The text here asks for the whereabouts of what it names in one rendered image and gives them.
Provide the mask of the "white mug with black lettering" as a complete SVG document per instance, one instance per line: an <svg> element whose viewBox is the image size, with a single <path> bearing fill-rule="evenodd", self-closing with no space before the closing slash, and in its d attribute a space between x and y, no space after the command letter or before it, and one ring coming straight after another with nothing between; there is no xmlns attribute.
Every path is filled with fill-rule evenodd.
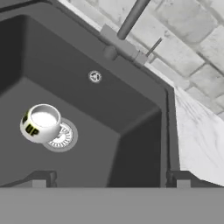
<svg viewBox="0 0 224 224"><path fill-rule="evenodd" d="M36 104L21 119L20 131L36 144L51 142L60 133L61 114L50 104Z"/></svg>

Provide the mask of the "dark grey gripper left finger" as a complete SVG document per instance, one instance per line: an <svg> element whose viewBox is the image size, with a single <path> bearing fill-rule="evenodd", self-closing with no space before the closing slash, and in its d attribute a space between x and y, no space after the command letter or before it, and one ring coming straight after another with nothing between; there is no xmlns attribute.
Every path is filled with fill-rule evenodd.
<svg viewBox="0 0 224 224"><path fill-rule="evenodd" d="M1 185L1 187L44 187L57 186L56 171L33 171L25 178Z"/></svg>

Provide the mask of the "dark grey sink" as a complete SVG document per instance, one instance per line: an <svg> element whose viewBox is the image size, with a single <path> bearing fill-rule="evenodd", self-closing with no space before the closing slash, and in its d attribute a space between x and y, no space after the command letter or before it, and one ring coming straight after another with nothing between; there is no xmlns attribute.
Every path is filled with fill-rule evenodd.
<svg viewBox="0 0 224 224"><path fill-rule="evenodd" d="M0 186L51 171L60 187L166 187L176 165L172 94L45 0L0 0ZM57 153L19 123L39 103L78 131Z"/></svg>

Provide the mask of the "grey tap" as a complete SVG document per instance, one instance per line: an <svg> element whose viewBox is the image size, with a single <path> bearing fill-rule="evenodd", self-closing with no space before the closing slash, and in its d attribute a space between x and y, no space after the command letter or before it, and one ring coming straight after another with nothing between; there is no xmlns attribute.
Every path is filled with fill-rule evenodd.
<svg viewBox="0 0 224 224"><path fill-rule="evenodd" d="M136 0L118 31L113 30L107 24L101 28L100 37L106 43L106 47L104 48L104 56L106 59L115 60L118 56L122 56L137 67L143 67L145 65L150 54L153 53L163 39L159 38L147 53L143 53L137 50L127 40L127 37L150 1Z"/></svg>

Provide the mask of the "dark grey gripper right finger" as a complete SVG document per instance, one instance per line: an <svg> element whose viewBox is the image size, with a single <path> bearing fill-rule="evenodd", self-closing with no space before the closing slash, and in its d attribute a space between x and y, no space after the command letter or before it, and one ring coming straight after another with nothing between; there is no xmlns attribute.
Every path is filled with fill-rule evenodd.
<svg viewBox="0 0 224 224"><path fill-rule="evenodd" d="M212 182L197 178L189 171L168 171L166 174L167 187L180 188L222 188L222 185L217 185Z"/></svg>

